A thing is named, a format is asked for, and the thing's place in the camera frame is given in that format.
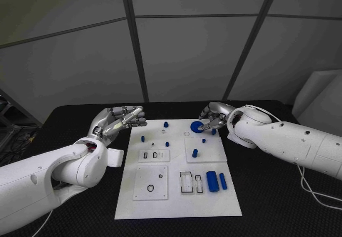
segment cable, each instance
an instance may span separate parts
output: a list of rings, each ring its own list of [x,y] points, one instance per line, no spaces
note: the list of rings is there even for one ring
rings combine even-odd
[[[271,116],[274,117],[274,119],[275,119],[278,122],[281,122],[281,120],[280,120],[267,110],[261,109],[259,107],[252,106],[252,105],[245,105],[244,107],[245,107],[245,108],[251,108],[251,109],[255,108],[255,109],[261,110],[264,113],[267,113],[268,115],[271,115]],[[322,193],[317,193],[317,192],[311,191],[311,187],[310,187],[310,185],[309,185],[309,183],[307,183],[307,181],[306,181],[306,178],[304,178],[304,167],[303,167],[303,172],[301,172],[301,170],[300,170],[300,166],[298,166],[298,165],[297,165],[297,169],[298,169],[298,173],[300,173],[300,175],[301,175],[301,177],[300,177],[300,185],[301,185],[303,190],[307,191],[307,192],[311,194],[313,198],[316,199],[316,201],[317,201],[317,203],[319,203],[320,205],[323,205],[323,206],[326,206],[326,207],[329,207],[329,208],[332,208],[332,209],[342,210],[340,207],[326,205],[324,203],[322,203],[322,202],[319,201],[316,195],[320,195],[320,196],[323,196],[323,197],[326,197],[326,198],[330,198],[330,199],[333,199],[333,200],[336,200],[336,201],[342,201],[342,199],[339,199],[339,198],[336,198],[336,197],[333,197],[333,196],[329,196],[329,195],[324,195],[324,194],[322,194]]]
[[[47,219],[49,219],[49,217],[50,217],[50,215],[52,215],[52,212],[53,212],[53,210],[50,211],[49,216],[47,216],[46,220],[44,220],[44,222],[43,222],[40,228],[37,229],[37,231],[36,231],[34,234],[31,235],[31,237],[36,236],[36,234],[39,233],[40,229],[43,228],[43,226],[44,226],[44,224],[46,224],[46,222],[47,222]]]

